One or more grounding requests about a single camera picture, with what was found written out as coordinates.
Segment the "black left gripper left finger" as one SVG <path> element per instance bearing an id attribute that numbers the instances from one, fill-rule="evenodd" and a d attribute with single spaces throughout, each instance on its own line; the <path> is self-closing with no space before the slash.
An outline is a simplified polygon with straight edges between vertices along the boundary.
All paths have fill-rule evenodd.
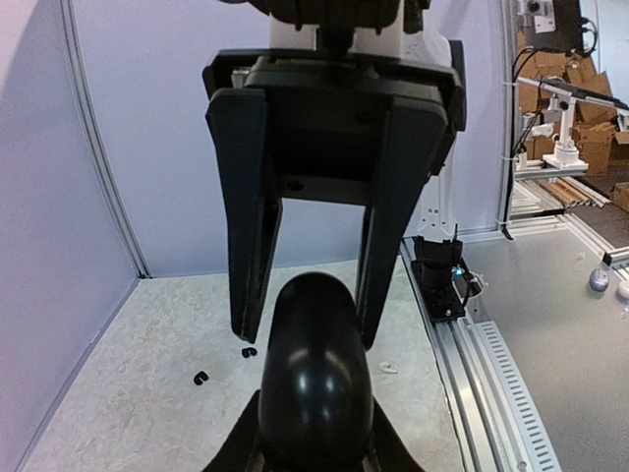
<path id="1" fill-rule="evenodd" d="M 260 445 L 259 394 L 259 390 L 254 392 L 227 439 L 205 465 L 202 472 L 262 472 L 268 470 Z"/>

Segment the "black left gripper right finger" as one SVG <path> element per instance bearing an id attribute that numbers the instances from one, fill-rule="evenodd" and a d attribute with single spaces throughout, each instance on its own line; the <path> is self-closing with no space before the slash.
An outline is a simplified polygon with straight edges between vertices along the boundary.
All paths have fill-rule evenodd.
<path id="1" fill-rule="evenodd" d="M 370 393 L 361 417 L 362 471 L 422 472 L 395 431 L 382 407 Z"/>

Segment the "black oval charging case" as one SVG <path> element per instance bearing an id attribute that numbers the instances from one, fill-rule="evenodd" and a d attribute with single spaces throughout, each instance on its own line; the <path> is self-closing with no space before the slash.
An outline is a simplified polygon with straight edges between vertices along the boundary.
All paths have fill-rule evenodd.
<path id="1" fill-rule="evenodd" d="M 276 299 L 258 405 L 261 450 L 273 471 L 352 471 L 372 436 L 373 399 L 352 295 L 308 272 Z"/>

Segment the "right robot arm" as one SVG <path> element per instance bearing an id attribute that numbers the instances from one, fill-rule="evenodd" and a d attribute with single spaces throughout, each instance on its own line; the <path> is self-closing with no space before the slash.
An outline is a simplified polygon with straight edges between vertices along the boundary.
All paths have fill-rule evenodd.
<path id="1" fill-rule="evenodd" d="M 356 302 L 363 343 L 377 332 L 397 251 L 421 191 L 466 126 L 464 60 L 447 65 L 353 50 L 425 1 L 258 1 L 270 18 L 316 27 L 320 48 L 218 52 L 202 79 L 227 219 L 233 332 L 254 341 L 282 203 L 364 208 Z"/>

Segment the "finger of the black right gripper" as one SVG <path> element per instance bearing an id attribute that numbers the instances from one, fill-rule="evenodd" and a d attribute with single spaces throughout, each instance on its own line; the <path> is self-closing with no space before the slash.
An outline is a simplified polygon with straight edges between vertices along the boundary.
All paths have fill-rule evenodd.
<path id="1" fill-rule="evenodd" d="M 398 247 L 429 177 L 446 128 L 442 106 L 395 98 L 385 116 L 381 151 L 364 214 L 356 287 L 364 347 L 372 348 Z"/>
<path id="2" fill-rule="evenodd" d="M 268 103 L 261 89 L 222 88 L 206 112 L 227 221 L 231 327 L 257 340 L 282 216 L 268 156 Z"/>

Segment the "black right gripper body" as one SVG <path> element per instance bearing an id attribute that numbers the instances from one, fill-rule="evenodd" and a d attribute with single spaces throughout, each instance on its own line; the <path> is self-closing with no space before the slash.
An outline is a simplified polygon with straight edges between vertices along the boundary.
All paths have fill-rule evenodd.
<path id="1" fill-rule="evenodd" d="M 446 128 L 426 183 L 466 126 L 465 60 L 449 66 L 297 49 L 222 50 L 202 73 L 209 102 L 220 89 L 261 89 L 268 103 L 268 156 L 280 199 L 366 206 L 395 98 L 443 107 Z"/>

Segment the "black earbud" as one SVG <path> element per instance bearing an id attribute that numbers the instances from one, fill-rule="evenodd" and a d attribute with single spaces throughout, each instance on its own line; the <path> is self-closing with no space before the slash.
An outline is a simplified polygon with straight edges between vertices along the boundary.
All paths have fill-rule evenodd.
<path id="1" fill-rule="evenodd" d="M 205 384 L 209 380 L 209 376 L 205 371 L 199 371 L 194 375 L 193 381 L 197 386 Z"/>
<path id="2" fill-rule="evenodd" d="M 242 349 L 242 356 L 246 359 L 255 357 L 257 355 L 257 350 L 254 347 L 245 347 Z"/>

